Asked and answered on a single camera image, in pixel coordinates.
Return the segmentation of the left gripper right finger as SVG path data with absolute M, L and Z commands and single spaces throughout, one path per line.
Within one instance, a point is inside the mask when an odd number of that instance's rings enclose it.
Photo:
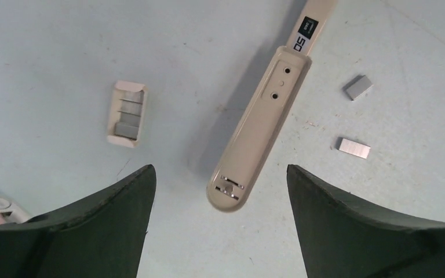
M 445 222 L 379 206 L 294 164 L 287 187 L 308 277 L 445 277 Z

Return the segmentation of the beige black long stapler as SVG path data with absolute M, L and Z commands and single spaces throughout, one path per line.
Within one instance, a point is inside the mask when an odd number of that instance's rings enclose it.
M 287 42 L 276 49 L 207 185 L 209 203 L 233 212 L 249 198 L 312 65 L 313 45 L 336 1 L 307 1 Z

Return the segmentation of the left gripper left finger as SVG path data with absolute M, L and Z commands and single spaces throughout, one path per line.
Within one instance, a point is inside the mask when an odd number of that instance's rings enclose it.
M 0 225 L 0 277 L 136 277 L 155 192 L 148 164 L 67 206 Z

